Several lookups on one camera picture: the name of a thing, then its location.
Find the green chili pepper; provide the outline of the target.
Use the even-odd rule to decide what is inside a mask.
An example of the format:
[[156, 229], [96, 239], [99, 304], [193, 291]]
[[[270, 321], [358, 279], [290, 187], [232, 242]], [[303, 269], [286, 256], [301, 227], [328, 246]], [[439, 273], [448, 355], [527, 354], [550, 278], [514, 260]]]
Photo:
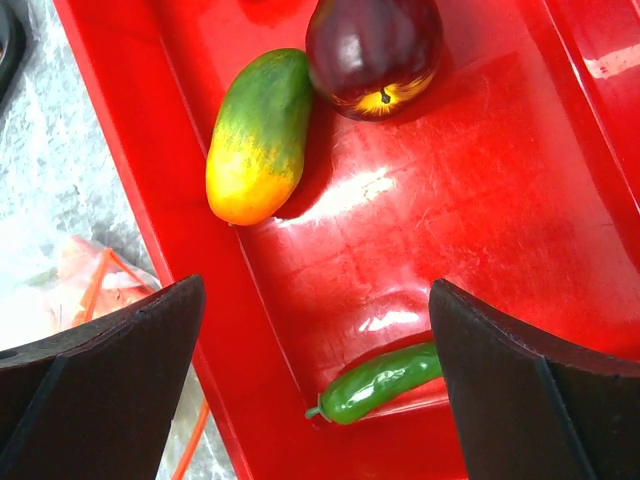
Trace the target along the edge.
[[350, 425], [399, 396], [442, 376], [436, 346], [423, 342], [379, 356], [335, 378], [318, 394], [307, 419]]

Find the red plastic bin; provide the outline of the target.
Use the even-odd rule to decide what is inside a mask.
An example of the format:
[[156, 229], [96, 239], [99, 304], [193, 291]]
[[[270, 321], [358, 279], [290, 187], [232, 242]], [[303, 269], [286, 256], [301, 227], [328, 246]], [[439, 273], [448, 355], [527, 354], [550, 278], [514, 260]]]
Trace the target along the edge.
[[207, 292], [194, 364], [241, 479], [462, 479], [443, 382], [346, 427], [335, 375], [427, 340], [446, 278], [569, 341], [639, 356], [639, 5], [442, 1], [425, 95], [379, 123], [314, 106], [276, 216], [231, 227], [204, 172], [225, 90], [302, 47], [311, 1], [60, 1], [154, 267]]

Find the black serving tray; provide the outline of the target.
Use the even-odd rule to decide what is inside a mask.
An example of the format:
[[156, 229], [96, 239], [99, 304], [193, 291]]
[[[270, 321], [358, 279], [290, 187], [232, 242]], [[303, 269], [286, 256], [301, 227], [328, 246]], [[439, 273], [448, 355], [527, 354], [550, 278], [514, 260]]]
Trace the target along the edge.
[[27, 47], [25, 21], [9, 1], [1, 2], [1, 101], [4, 101]]

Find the watermelon slice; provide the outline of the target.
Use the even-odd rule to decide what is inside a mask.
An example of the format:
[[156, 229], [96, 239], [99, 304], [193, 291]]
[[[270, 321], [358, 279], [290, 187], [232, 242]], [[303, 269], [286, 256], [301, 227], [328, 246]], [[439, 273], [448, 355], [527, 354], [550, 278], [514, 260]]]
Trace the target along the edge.
[[129, 306], [158, 289], [157, 280], [111, 248], [71, 235], [59, 255], [51, 306], [63, 329]]

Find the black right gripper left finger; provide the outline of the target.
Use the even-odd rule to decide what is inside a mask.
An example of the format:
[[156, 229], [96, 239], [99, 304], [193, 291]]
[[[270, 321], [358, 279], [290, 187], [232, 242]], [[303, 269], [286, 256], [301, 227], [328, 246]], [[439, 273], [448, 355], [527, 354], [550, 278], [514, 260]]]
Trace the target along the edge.
[[205, 302], [192, 275], [2, 351], [2, 478], [155, 478]]

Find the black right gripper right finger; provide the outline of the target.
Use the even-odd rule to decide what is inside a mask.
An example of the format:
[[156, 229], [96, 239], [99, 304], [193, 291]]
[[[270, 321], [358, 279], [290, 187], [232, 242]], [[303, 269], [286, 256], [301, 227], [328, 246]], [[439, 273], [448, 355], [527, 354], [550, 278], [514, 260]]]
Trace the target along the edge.
[[438, 279], [431, 327], [472, 479], [636, 479], [639, 365]]

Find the clear zip top bag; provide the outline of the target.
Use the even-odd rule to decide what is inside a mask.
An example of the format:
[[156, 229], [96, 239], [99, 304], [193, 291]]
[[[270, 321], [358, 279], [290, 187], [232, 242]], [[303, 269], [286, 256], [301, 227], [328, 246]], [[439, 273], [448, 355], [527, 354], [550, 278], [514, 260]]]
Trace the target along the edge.
[[198, 275], [155, 288], [75, 236], [1, 298], [1, 475], [152, 479], [204, 314]]

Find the dark red apple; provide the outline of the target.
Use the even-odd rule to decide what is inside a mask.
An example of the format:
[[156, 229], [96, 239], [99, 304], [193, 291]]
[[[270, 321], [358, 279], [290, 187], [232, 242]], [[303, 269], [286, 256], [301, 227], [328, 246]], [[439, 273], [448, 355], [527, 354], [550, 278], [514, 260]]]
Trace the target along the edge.
[[429, 86], [443, 51], [434, 1], [320, 1], [305, 50], [311, 81], [341, 115], [381, 121]]

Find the green orange mango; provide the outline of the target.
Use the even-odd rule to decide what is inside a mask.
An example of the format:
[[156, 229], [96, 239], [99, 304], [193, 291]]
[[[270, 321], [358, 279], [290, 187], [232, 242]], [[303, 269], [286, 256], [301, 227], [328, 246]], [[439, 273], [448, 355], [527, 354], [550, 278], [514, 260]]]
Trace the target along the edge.
[[220, 105], [206, 160], [212, 212], [240, 226], [272, 216], [305, 165], [314, 90], [299, 49], [268, 51], [235, 77]]

